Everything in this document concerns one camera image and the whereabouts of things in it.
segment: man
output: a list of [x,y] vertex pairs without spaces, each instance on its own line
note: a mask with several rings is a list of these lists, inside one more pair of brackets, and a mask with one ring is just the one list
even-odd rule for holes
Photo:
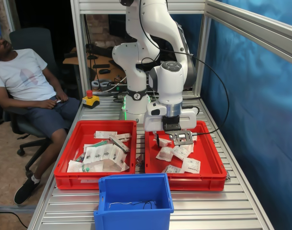
[[0,36],[0,105],[27,108],[29,121],[52,141],[33,176],[14,196],[14,202],[22,204],[39,185],[46,169],[56,161],[67,136],[65,129],[69,129],[64,119],[74,120],[79,101],[68,98],[47,63],[32,49],[13,50]]

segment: blue plastic bin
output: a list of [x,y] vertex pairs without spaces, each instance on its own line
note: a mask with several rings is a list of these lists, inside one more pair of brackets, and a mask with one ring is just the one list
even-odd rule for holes
[[166,174],[113,175],[98,184],[96,230],[169,229],[174,206]]

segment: red button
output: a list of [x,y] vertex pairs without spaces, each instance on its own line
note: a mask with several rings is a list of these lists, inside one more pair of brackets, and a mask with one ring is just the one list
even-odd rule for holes
[[87,90],[87,97],[92,98],[93,97],[93,91],[92,90]]

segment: man's arm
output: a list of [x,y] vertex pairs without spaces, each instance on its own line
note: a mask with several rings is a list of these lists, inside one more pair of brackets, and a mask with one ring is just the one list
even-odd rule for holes
[[22,101],[9,98],[5,87],[0,87],[0,105],[2,108],[8,107],[19,107],[19,108],[29,108],[29,107],[39,107],[44,109],[52,109],[55,107],[56,102],[53,100],[44,101]]
[[67,101],[68,96],[63,92],[63,89],[61,88],[61,85],[58,81],[58,79],[53,75],[52,72],[46,67],[43,69],[43,74],[48,81],[48,83],[55,89],[56,91],[56,98],[60,99],[62,101]]

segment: red plastic bin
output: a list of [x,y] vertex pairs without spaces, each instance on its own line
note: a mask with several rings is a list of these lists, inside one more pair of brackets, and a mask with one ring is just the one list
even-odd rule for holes
[[[209,132],[203,121],[197,121],[197,126],[190,130],[194,133]],[[160,138],[169,139],[165,132],[160,131],[158,134]],[[175,156],[171,162],[156,158],[161,148],[157,146],[154,138],[152,132],[145,132],[145,172],[161,173],[169,164],[181,168],[183,161]],[[227,172],[210,134],[197,137],[197,143],[194,143],[194,152],[188,157],[201,162],[200,173],[168,173],[171,190],[222,191],[224,189]]]
[[[68,163],[83,153],[84,144],[95,144],[106,139],[94,138],[96,131],[117,131],[117,134],[130,133],[131,138],[124,144],[130,148],[126,152],[126,164],[129,169],[124,172],[67,172]],[[54,171],[56,185],[59,189],[98,189],[98,180],[102,177],[117,174],[135,173],[136,121],[79,121],[70,136],[68,143]]]

